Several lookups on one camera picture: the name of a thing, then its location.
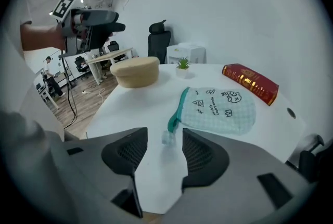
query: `black pants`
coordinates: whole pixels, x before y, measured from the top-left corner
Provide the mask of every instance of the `black pants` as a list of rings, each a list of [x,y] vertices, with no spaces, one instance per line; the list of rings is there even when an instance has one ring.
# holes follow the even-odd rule
[[[59,96],[62,96],[62,90],[61,88],[59,87],[59,85],[56,83],[56,81],[54,80],[53,77],[50,77],[47,79],[47,82],[50,86],[53,87],[53,89],[55,90],[55,92],[59,95]]]

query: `forearm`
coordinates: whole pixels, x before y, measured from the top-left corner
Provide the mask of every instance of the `forearm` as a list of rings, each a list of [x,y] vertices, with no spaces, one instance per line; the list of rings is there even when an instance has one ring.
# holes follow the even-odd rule
[[[43,49],[48,47],[64,48],[60,26],[34,27],[23,24],[21,27],[21,41],[24,51]]]

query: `chair headrest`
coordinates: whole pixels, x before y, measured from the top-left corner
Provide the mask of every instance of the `chair headrest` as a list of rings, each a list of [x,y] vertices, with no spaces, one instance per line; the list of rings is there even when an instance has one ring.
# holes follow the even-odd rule
[[[154,23],[149,27],[149,32],[151,34],[158,34],[164,32],[164,23],[166,20],[164,19],[162,22]]]

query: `white box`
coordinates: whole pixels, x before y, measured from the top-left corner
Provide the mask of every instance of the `white box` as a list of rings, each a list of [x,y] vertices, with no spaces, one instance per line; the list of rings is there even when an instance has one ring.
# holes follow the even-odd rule
[[[166,48],[166,57],[168,64],[177,64],[182,57],[192,64],[203,64],[206,49],[193,43],[180,43]]]

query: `potted plant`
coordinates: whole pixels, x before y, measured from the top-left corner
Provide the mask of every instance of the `potted plant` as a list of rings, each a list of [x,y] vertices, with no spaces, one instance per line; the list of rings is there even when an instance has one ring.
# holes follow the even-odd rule
[[[182,79],[185,79],[188,73],[188,68],[189,60],[187,59],[187,57],[182,57],[178,62],[178,66],[176,68],[176,75]]]

